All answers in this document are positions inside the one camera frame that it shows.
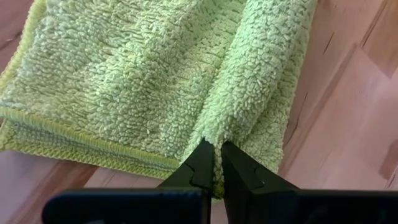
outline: towel fold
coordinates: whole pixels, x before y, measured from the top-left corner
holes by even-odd
[[[274,172],[314,0],[36,0],[1,149],[166,178],[202,138]]]

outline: terry loop texture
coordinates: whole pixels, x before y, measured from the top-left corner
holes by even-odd
[[[202,138],[274,172],[314,0],[36,0],[1,148],[166,178]]]

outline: wooden floor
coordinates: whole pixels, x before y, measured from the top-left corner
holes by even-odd
[[[0,2],[0,70],[31,0]],[[285,134],[280,175],[301,188],[398,189],[398,0],[319,0]],[[160,180],[70,161],[0,154],[0,223],[40,223],[55,193]],[[222,203],[213,223],[226,223]]]

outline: wooden surface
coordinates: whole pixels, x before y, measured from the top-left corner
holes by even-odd
[[[0,2],[0,70],[31,0]],[[310,189],[398,189],[398,0],[319,0],[280,175]],[[40,223],[52,195],[160,180],[70,161],[0,154],[0,223]],[[222,203],[213,223],[226,223]]]

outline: microfiber cloth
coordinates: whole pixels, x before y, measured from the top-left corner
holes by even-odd
[[[277,172],[314,0],[36,0],[0,147],[169,176],[204,138]]]

